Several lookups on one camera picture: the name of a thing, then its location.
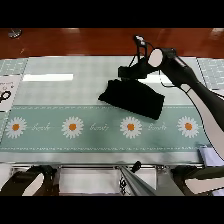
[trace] table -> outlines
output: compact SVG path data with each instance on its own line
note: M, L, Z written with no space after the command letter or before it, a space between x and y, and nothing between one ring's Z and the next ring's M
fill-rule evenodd
M18 113L20 115L27 113L28 115L26 117L28 119L30 114L29 111L34 111L32 113L32 116L35 115L35 117L40 116L38 114L41 113L42 117L49 117L51 119L55 117L54 118L55 120L51 120L50 122L52 124L52 122L54 123L54 121L56 122L58 120L57 118L61 117L60 112L62 113L63 111L64 114L66 111L74 109L75 110L77 109L77 111L79 110L79 116L81 116L81 114L84 114L85 110L89 109L94 110L94 113L92 113L93 116L97 117L97 114L99 113L100 115L98 115L98 118L102 117L104 121L108 122L110 122L110 120L116 120L116 119L119 120L120 117L118 119L117 116L120 116L120 114L122 113L124 114L124 117L129 116L128 114L125 114L127 112L123 110L118 111L118 109L114 109L108 106L106 103L103 103L97 99L98 96L105 91L108 80L117 78L118 67L121 65L127 66L130 63L131 59L132 59L131 56L130 57L129 56L94 56L94 57L56 56L55 57L54 56L54 57L37 57L37 58L33 57L28 59L16 59L17 61L4 60L3 62L1 62L2 64L0 64L2 65L0 75L18 74L18 73L23 74L23 81L21 81L19 89L17 91L12 111L8 113L6 117L11 119L10 116L17 116L16 114ZM198 79L203 84L205 84L198 66L197 59L195 57L184 57L182 59L189 66L193 68ZM171 85L169 83L169 80L167 80L163 74L161 74L161 79L164 84ZM155 72L150 76L148 76L147 79L140 81L146 83L156 92L163 94L165 96L164 109L163 109L164 114L162 113L161 116L168 116L167 114L169 113L170 118L173 112L176 113L177 111L184 111L184 110L189 111L189 113L192 116L198 116L194 112L192 102L182 91L180 91L177 88L164 88L161 85L158 72ZM29 117L29 119L34 121L35 117ZM149 126L147 126L148 131L156 130L155 127L160 127L160 131L163 130L162 129L163 123L159 124L153 121L144 120L144 118L142 117L138 117L138 119L141 120L141 122L144 125L149 124ZM45 126L44 125L41 126L39 123L38 125L35 125L36 123L38 123L38 121L35 120L35 122L33 122L34 125L32 127L29 126L30 132L36 131L36 133L39 133L40 131L42 132L48 131L49 127L47 126L47 121L45 122ZM168 138L166 139L166 145L167 144L170 145L169 147L166 147L165 150L163 146L159 147L150 146L150 148L143 146L140 149L138 149L138 147L135 146L135 148L131 148L130 151L127 151L128 149L126 150L125 148L124 149L125 152L121 151L121 149L124 148L123 146L119 147L118 150L116 150L117 147L113 147L113 149L111 149L108 152L106 152L107 148L105 149L104 147L100 147L99 145L95 147L96 149L97 148L100 149L99 151L95 150L95 148L94 150L85 151L81 150L80 147L78 147L77 148L78 150L76 150L75 147L71 148L71 145L69 145L69 147L67 148L63 147L63 145L58 148L49 146L35 147L35 148L34 147L32 148L32 146L12 147L12 144L16 145L17 143L20 145L24 145L25 144L24 140L23 142L20 142L18 138L17 143L12 143L13 140L9 141L9 139L7 139L4 133L0 145L1 150L0 161L20 162L20 163L46 162L46 163L102 164L102 163L135 163L137 160L139 160L145 164L197 163L201 161L196 149L197 144L208 143L207 138L203 136L203 131L201 133L202 134L200 134L200 139L202 139L202 142L197 142L197 138L195 139L183 138L181 140L186 141L185 144L189 144L189 142L191 142L193 145L195 145L195 147L180 147L180 146L176 147L175 146L176 142L172 143L172 141L173 139L178 140L178 138L175 138L174 136L172 141ZM42 140L45 139L44 136L46 137L50 135L43 134L42 137L40 138L41 144L43 143ZM153 144L157 144L157 142L161 143L161 139L157 139L157 141L155 141Z

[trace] robotic arm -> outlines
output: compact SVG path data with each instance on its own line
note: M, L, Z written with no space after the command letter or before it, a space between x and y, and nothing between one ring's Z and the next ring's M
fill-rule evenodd
M210 91L199 82L194 71L177 56L175 49L153 48L147 56L147 42L143 37L134 36L134 41L137 45L138 63L130 67L119 67L118 77L144 79L148 74L161 70L174 86L191 99L201 116L210 143L224 159L224 101L220 98L223 96ZM140 47L145 49L145 55L141 59Z

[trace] folded black cloth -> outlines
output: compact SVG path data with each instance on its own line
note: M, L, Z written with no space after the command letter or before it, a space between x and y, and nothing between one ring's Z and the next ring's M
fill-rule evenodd
M137 80L109 80L107 89L99 98L115 107L159 119L164 96Z

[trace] daisy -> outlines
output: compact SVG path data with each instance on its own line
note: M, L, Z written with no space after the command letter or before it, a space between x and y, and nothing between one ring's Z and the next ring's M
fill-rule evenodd
M78 117L69 117L63 122L61 131L64 132L63 135L65 135L66 138L69 137L71 139L82 134L83 126L83 121Z
M140 121L134 117L123 119L120 127L120 131L123 131L123 135L126 135L126 138L135 138L141 134L140 131L142 130Z
M185 137L194 138L199 133L198 124L190 117L185 116L179 119L177 127L179 128L179 131L182 131L182 135Z
M8 138L17 138L24 130L26 130L26 121L21 117L14 117L5 129Z

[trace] reddish brown wooden surface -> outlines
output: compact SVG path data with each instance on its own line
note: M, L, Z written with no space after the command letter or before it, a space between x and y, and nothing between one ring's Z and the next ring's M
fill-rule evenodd
M17 39L0 29L0 58L65 55L133 55L132 37L143 35L158 47L173 47L180 56L224 58L221 28L22 28Z

